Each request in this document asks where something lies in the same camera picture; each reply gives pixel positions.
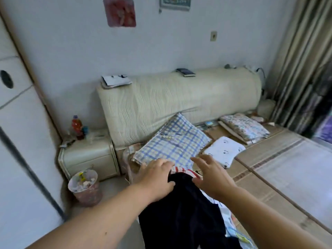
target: wall socket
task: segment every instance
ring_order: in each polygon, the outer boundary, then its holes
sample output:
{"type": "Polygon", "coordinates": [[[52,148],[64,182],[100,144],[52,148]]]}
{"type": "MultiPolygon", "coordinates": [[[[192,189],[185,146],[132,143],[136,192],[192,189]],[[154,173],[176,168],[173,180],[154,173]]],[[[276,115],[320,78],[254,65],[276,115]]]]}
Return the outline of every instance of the wall socket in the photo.
{"type": "Polygon", "coordinates": [[[217,40],[217,31],[211,31],[211,37],[210,37],[210,41],[211,42],[215,42],[217,40]]]}

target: picture frame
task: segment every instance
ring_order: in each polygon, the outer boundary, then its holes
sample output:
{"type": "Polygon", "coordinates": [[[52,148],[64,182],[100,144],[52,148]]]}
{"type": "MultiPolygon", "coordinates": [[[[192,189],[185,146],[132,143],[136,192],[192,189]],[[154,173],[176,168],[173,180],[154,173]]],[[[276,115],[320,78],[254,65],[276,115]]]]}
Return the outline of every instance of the picture frame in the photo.
{"type": "Polygon", "coordinates": [[[191,0],[160,0],[160,8],[189,11],[191,0]]]}

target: bedside table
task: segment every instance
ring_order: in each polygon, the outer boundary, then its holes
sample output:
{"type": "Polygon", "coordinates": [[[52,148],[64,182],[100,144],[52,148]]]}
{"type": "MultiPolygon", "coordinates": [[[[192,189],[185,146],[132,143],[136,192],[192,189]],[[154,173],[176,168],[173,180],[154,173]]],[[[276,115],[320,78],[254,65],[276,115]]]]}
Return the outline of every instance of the bedside table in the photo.
{"type": "Polygon", "coordinates": [[[58,161],[68,180],[85,169],[95,170],[100,181],[120,175],[108,130],[93,130],[86,139],[61,148],[58,161]]]}

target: red bottle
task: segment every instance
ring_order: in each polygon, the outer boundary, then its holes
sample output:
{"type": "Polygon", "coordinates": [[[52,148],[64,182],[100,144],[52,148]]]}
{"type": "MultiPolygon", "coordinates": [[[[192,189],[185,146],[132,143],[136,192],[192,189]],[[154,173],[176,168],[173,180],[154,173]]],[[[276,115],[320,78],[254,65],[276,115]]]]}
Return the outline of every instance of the red bottle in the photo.
{"type": "Polygon", "coordinates": [[[74,131],[76,132],[77,135],[77,140],[83,140],[84,135],[82,132],[82,122],[81,120],[77,117],[77,115],[74,115],[73,120],[71,121],[71,126],[73,127],[74,131]]]}

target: blue plaid pillow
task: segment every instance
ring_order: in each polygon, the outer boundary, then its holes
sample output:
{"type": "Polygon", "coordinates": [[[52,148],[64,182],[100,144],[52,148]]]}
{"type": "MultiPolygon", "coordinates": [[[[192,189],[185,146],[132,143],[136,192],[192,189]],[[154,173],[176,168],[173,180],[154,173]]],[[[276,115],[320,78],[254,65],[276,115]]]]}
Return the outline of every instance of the blue plaid pillow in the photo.
{"type": "Polygon", "coordinates": [[[139,164],[148,164],[158,158],[175,162],[178,167],[191,169],[190,157],[196,156],[209,142],[201,130],[178,113],[133,157],[139,164]]]}

